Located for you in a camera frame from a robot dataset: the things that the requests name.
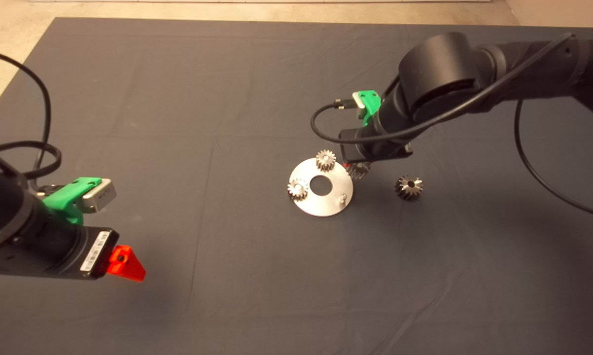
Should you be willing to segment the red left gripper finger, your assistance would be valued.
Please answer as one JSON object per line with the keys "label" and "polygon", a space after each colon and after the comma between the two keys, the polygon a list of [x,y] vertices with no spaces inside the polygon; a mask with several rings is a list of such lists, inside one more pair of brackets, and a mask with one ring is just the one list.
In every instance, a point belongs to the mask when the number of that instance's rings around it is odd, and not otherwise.
{"label": "red left gripper finger", "polygon": [[146,276],[146,270],[134,250],[127,245],[117,245],[113,248],[106,273],[137,283],[143,282]]}

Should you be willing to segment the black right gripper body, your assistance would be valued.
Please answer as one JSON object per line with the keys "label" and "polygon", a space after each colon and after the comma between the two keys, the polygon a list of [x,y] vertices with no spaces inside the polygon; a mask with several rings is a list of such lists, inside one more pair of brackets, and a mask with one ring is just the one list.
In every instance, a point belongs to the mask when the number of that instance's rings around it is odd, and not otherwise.
{"label": "black right gripper body", "polygon": [[[381,133],[377,128],[366,126],[341,130],[339,139],[363,139],[366,137],[378,137]],[[379,140],[373,143],[342,144],[341,155],[345,162],[378,162],[380,160],[405,159],[413,154],[410,142],[414,135],[402,137],[401,139]]]}

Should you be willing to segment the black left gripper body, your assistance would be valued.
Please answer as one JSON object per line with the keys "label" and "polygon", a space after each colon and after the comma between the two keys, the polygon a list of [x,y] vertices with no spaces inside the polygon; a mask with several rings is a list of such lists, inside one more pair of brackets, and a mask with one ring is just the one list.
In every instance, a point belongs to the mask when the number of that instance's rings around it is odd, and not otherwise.
{"label": "black left gripper body", "polygon": [[109,227],[80,225],[77,237],[77,244],[55,267],[55,277],[73,280],[98,280],[104,277],[120,234]]}

